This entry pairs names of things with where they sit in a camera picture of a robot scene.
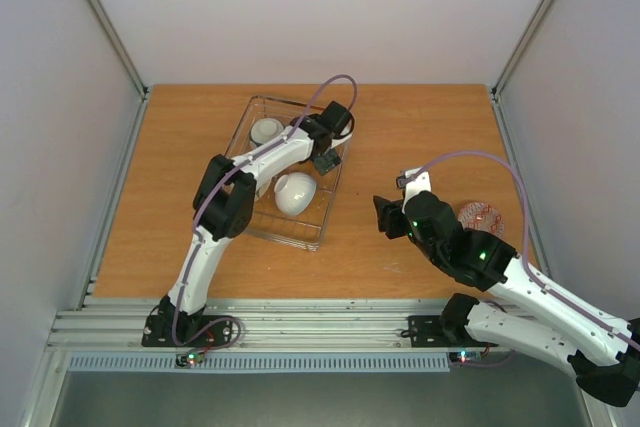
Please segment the teal and white bowl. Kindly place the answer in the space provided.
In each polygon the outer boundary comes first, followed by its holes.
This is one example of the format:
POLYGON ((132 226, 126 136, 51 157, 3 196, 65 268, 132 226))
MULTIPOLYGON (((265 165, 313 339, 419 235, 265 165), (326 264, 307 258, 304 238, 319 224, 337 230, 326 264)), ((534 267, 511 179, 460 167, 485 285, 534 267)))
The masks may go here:
POLYGON ((257 120, 249 131, 249 146, 255 149, 278 137, 284 130, 283 124, 275 118, 257 120))

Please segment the floral cream bowl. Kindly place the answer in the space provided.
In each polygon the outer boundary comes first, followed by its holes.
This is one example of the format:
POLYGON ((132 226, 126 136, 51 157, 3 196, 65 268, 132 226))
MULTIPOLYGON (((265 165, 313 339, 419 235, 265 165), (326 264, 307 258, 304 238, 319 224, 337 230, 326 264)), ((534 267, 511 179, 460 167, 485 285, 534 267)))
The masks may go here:
POLYGON ((256 187, 255 201, 259 201, 269 191, 269 188, 271 187, 272 182, 273 182, 273 178, 270 177, 268 180, 265 180, 263 183, 259 184, 256 187))

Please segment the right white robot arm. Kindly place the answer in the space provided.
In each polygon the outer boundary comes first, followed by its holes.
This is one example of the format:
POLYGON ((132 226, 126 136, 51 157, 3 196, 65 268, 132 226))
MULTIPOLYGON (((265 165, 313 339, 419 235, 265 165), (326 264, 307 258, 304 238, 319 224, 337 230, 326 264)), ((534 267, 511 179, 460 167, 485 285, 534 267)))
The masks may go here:
POLYGON ((451 206, 429 191, 373 199, 378 229, 407 238, 454 281, 509 301, 523 319, 456 294, 440 316, 444 337, 498 344, 570 375, 591 397, 625 407, 639 390, 639 322, 597 308, 563 288, 488 232, 465 228, 451 206))

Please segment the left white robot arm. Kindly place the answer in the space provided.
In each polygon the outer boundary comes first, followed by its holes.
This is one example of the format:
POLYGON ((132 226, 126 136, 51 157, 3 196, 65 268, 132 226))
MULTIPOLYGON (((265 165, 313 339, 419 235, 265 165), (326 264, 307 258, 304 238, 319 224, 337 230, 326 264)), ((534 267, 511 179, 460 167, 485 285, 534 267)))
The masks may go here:
POLYGON ((253 125, 254 148, 228 158, 213 157, 196 191, 192 241, 176 283, 167 294, 174 309, 165 331, 179 345, 195 342, 202 322, 195 315, 206 303, 209 285, 231 241, 249 226, 257 194, 272 188, 277 208, 295 217, 307 210, 317 181, 296 164, 311 163, 324 176, 341 163, 336 148, 350 140, 355 119, 333 101, 322 112, 301 115, 284 125, 264 119, 253 125))

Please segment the chrome wire dish rack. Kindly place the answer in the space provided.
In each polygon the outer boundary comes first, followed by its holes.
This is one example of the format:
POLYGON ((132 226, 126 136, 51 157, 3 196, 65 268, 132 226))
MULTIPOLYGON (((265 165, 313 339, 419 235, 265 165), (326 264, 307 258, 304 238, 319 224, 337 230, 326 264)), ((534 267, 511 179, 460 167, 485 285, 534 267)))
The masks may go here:
MULTIPOLYGON (((258 140, 284 127, 303 112, 299 102, 254 95, 231 137, 229 158, 255 149, 258 140)), ((261 186, 253 207, 247 235, 315 251, 328 225, 343 164, 319 174, 311 161, 295 163, 261 186)))

